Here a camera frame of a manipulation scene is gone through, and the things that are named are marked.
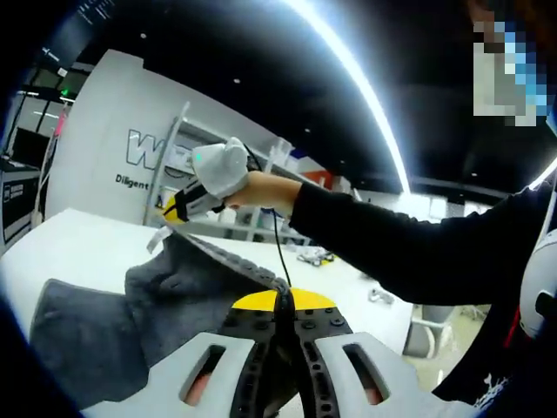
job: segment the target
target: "black sleeve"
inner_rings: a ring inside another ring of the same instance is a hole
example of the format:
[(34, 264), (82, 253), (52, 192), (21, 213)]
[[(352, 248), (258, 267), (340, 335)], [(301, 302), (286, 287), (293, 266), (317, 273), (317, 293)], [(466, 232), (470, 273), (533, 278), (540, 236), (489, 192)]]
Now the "black sleeve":
[(550, 196), (545, 184), (432, 224), (304, 184), (291, 226), (404, 300), (490, 304), (520, 284)]

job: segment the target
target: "letter w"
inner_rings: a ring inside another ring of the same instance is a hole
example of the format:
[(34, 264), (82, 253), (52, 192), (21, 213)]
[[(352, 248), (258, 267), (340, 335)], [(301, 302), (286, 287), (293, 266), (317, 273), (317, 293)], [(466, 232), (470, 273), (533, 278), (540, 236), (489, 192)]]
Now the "letter w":
[(157, 142), (152, 135), (141, 138), (141, 132), (130, 129), (128, 131), (128, 151), (126, 161), (128, 164), (139, 165), (143, 161), (143, 167), (154, 170), (157, 165), (158, 154), (163, 149), (164, 139)]

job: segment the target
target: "ceiling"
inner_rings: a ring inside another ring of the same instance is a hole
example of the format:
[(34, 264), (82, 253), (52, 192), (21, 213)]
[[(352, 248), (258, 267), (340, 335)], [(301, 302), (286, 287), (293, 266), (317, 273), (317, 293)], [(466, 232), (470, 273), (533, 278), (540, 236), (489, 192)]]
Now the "ceiling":
[[(376, 91), (414, 191), (493, 203), (501, 193), (491, 191), (519, 191), (557, 155), (545, 123), (514, 127), (473, 116), (477, 34), (458, 2), (312, 4)], [(124, 0), (79, 61), (95, 64), (108, 48), (239, 111), (353, 185), (401, 191), (354, 82), (279, 0)]]

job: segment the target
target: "led light strip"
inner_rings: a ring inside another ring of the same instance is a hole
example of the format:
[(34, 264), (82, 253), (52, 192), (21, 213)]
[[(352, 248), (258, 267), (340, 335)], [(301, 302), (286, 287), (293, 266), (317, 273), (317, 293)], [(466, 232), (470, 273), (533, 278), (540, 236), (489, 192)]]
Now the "led light strip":
[[(549, 128), (553, 131), (556, 139), (557, 139), (557, 104), (554, 104), (554, 109), (551, 113), (549, 113), (549, 116), (547, 116), (547, 125), (549, 126)], [(528, 186), (528, 188), (530, 190), (535, 189), (536, 187), (538, 187), (543, 180), (545, 180), (552, 172), (555, 171), (555, 169), (557, 168), (557, 158), (555, 158), (553, 160), (553, 162), (549, 165), (548, 168), (546, 168), (542, 174), (540, 174), (540, 176), (534, 180), (532, 182), (532, 184), (530, 184)]]
[(340, 62), (345, 67), (348, 74), (358, 86), (359, 91), (364, 96), (370, 110), (373, 113), (373, 117), (377, 121), (383, 138), (385, 138), (386, 144), (389, 147), (391, 156), (393, 157), (394, 166), (399, 174), (400, 184), (402, 185), (403, 192), (410, 192), (410, 185), (408, 184), (408, 177), (406, 176), (406, 170), (404, 164), (402, 163), (402, 157), (400, 156), (399, 147), (397, 146), (397, 141), (394, 138), (391, 126), (387, 121), (385, 111), (381, 107), (381, 103), (377, 98), (375, 91), (370, 86), (366, 75), (360, 68), (358, 62), (352, 55), (352, 53), (346, 48), (342, 43), (340, 38), (312, 9), (312, 7), (305, 0), (283, 0), (284, 3), (288, 4), (294, 11), (296, 11), (301, 17), (303, 17), (307, 23), (309, 23), (313, 29), (325, 40), (332, 52), (337, 56)]

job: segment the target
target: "chair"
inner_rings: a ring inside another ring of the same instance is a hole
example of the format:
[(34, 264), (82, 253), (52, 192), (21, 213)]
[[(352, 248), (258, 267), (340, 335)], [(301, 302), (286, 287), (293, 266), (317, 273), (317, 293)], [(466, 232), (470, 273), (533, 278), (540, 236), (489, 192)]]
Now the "chair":
[(454, 307), (424, 305), (421, 319), (412, 319), (402, 354), (422, 359), (435, 357), (450, 332), (449, 321), (453, 311)]

